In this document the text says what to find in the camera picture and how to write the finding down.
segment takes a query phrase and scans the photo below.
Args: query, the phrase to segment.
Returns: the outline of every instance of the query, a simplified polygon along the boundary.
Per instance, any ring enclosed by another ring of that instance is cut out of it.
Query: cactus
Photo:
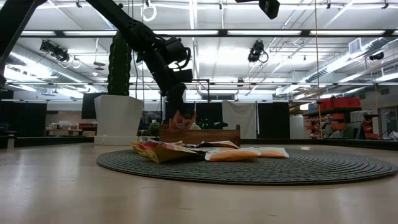
[[[113,37],[109,54],[108,93],[129,96],[131,48],[118,31]]]

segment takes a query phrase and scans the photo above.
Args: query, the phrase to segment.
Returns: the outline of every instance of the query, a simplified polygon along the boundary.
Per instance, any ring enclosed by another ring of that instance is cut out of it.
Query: ceiling
[[[279,0],[281,3],[279,15],[270,20],[255,2],[236,4],[235,1],[222,0],[223,10],[220,10],[219,0],[172,0],[151,1],[157,14],[144,24],[151,29],[398,29],[398,0],[388,0],[389,7],[381,9],[384,1],[380,0],[331,0],[331,8],[326,9],[327,0],[318,0],[317,22],[315,22],[315,6],[312,0]],[[53,0],[38,8],[26,26],[26,30],[108,30],[114,27],[107,23],[90,5],[80,1],[81,8],[76,7],[72,0]],[[123,3],[123,10],[141,21],[142,1],[116,1]],[[145,10],[150,17],[151,9]],[[57,63],[54,58],[39,50],[41,42],[46,39],[68,49],[68,52],[81,61],[78,68],[68,67],[73,74],[92,80],[105,82],[108,75],[108,53],[111,38],[99,38],[96,49],[95,38],[20,38],[17,45],[28,51],[45,57]],[[269,61],[259,66],[248,62],[249,49],[253,43],[261,39],[269,53]],[[348,44],[353,37],[339,38],[258,38],[258,37],[183,37],[182,43],[187,47],[197,46],[198,65],[197,78],[209,78],[215,82],[236,82],[245,78],[246,82],[299,82],[303,75],[317,65],[322,67],[327,60],[348,50]],[[392,60],[398,53],[396,44],[388,45],[384,50],[385,61]],[[93,62],[105,63],[105,70],[95,70]],[[346,66],[341,66],[328,74],[328,82],[339,82],[343,76],[361,72],[385,61],[367,62],[358,57]],[[150,73],[138,66],[139,76],[144,76],[145,82],[151,82]],[[134,63],[131,68],[132,81],[135,81]],[[257,90],[276,90],[278,86],[259,86]],[[213,86],[212,89],[226,87]],[[299,88],[296,95],[310,88]]]

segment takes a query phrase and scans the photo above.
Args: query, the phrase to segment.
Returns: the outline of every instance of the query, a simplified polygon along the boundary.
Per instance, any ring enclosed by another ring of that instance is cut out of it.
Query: desk
[[[64,129],[46,129],[45,130],[45,135],[49,136],[50,132],[62,132],[62,131],[67,131],[68,135],[73,135],[73,133],[78,132],[79,136],[81,136],[83,134],[83,130],[82,129],[71,129],[71,130],[64,130]]]

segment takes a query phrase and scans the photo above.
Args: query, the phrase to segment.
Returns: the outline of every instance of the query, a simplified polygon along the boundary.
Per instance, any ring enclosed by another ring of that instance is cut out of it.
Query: gray round rug
[[[286,150],[289,159],[246,162],[173,161],[157,164],[133,150],[102,154],[105,168],[170,180],[241,185],[340,184],[394,175],[398,167],[370,157],[333,152]]]

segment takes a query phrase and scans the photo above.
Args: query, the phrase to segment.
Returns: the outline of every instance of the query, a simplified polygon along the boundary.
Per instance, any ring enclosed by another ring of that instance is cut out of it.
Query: potted plant
[[[144,102],[129,96],[131,52],[118,31],[110,47],[109,94],[95,98],[98,122],[95,144],[130,145],[137,138]]]

